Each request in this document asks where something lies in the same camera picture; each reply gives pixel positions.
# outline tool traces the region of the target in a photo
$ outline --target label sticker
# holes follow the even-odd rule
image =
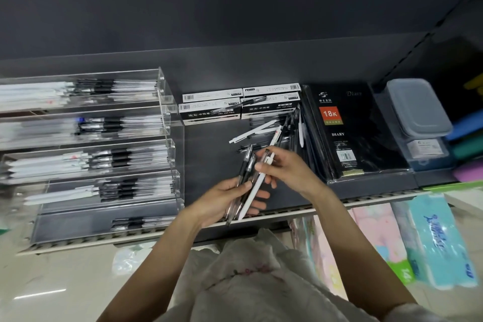
[[[421,158],[426,155],[441,155],[443,150],[436,139],[413,140],[408,143],[409,152],[413,158]]]
[[[337,156],[341,162],[355,160],[355,155],[352,150],[337,150]]]
[[[319,107],[325,125],[343,125],[342,117],[337,107]]]

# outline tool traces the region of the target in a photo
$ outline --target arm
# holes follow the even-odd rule
[[[378,319],[399,305],[416,303],[335,193],[297,154],[276,147],[269,149],[276,155],[275,165],[257,164],[255,168],[269,175],[267,183],[273,186],[273,178],[279,178],[313,204],[349,301]]]
[[[166,312],[184,262],[201,228],[219,221],[233,199],[252,184],[235,187],[238,178],[227,179],[209,189],[195,203],[182,210],[166,229],[151,253],[100,315],[98,322],[148,322]],[[258,197],[269,193],[258,191]],[[249,214],[266,204],[254,201]]]

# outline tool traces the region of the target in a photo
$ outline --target red label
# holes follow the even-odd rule
[[[325,125],[343,125],[341,114],[337,107],[319,107]]]

